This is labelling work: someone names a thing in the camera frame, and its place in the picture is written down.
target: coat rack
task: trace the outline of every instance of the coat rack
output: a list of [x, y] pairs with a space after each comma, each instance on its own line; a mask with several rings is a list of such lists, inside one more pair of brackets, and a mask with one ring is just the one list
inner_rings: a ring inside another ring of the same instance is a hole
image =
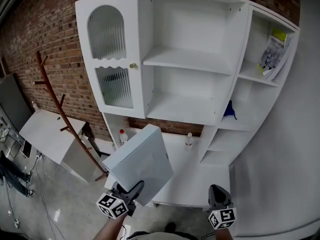
[[78, 136], [78, 134], [76, 133], [75, 129], [72, 127], [71, 123], [69, 122], [65, 112], [62, 109], [62, 105], [64, 103], [64, 99], [65, 99], [65, 94], [62, 95], [61, 101], [59, 102], [57, 99], [57, 96], [55, 95], [54, 90], [52, 89], [51, 83], [48, 79], [46, 70], [45, 70], [45, 63], [46, 60], [48, 58], [48, 56], [45, 56], [45, 58], [42, 60], [41, 59], [41, 55], [40, 52], [37, 50], [35, 52], [35, 58], [36, 58], [36, 62], [38, 64], [38, 67], [40, 69], [40, 73], [42, 75], [43, 81], [35, 81], [33, 82], [34, 85], [45, 85], [46, 88], [43, 88], [51, 97], [51, 99], [53, 100], [53, 103], [55, 105], [55, 107], [57, 108], [60, 116], [62, 117], [63, 121], [66, 124], [66, 127], [63, 127], [62, 129], [60, 129], [60, 131], [67, 131], [70, 134], [72, 134], [76, 141], [79, 143], [79, 145], [81, 146], [81, 148], [84, 150], [84, 152], [89, 156], [89, 158], [92, 160], [92, 162], [94, 162], [94, 164], [99, 168], [99, 170], [103, 173], [101, 176], [99, 176], [98, 178], [95, 179], [95, 181], [98, 181], [102, 178], [106, 178], [108, 175], [108, 172], [106, 172], [99, 164], [98, 162], [93, 158], [93, 156], [90, 154], [89, 150], [91, 149], [91, 147], [87, 148], [85, 146], [85, 144], [81, 141], [80, 137]]

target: person's arm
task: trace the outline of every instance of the person's arm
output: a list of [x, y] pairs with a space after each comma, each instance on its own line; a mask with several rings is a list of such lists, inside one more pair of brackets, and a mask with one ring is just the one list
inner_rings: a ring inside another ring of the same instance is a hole
[[229, 230], [227, 228], [218, 229], [215, 231], [216, 240], [233, 240]]
[[126, 216], [127, 214], [124, 214], [116, 219], [109, 218], [109, 220], [106, 222], [103, 228], [101, 228], [93, 240], [117, 240]]

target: white cabinet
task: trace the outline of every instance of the white cabinet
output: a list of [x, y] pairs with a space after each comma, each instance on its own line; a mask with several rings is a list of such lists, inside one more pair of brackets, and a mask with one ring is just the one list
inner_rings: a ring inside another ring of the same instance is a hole
[[[227, 167], [248, 144], [277, 100], [299, 38], [297, 26], [249, 0], [75, 5], [87, 74], [117, 148], [124, 116], [201, 124], [201, 166]], [[273, 27], [292, 39], [271, 81], [257, 63]], [[229, 100], [237, 119], [224, 116]]]

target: person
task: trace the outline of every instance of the person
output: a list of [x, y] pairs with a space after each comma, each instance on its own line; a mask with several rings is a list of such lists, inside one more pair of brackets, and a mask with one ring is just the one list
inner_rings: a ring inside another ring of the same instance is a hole
[[0, 152], [0, 180], [3, 182], [3, 177], [6, 181], [15, 187], [21, 194], [26, 197], [33, 197], [35, 195], [34, 190], [28, 190], [24, 185], [20, 183], [18, 178], [30, 184], [32, 172], [23, 173], [12, 161], [6, 158], [4, 152]]
[[[127, 214], [124, 214], [116, 219], [110, 218], [107, 223], [103, 226], [103, 228], [98, 232], [93, 240], [117, 240], [118, 234], [121, 230], [121, 227], [124, 223]], [[143, 234], [134, 233], [128, 240], [185, 240], [185, 239], [197, 239], [196, 237], [182, 232], [175, 232], [174, 223], [169, 223], [164, 232], [155, 232], [155, 233], [147, 233]], [[229, 230], [227, 228], [218, 229], [215, 231], [215, 239], [216, 240], [233, 240]]]

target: gold knob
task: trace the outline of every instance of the gold knob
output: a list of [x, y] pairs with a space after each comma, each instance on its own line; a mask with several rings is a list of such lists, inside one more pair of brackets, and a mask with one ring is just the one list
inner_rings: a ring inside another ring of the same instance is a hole
[[131, 64], [129, 65], [129, 67], [130, 67], [130, 69], [134, 69], [134, 68], [137, 67], [137, 64], [133, 62], [133, 63], [131, 63]]

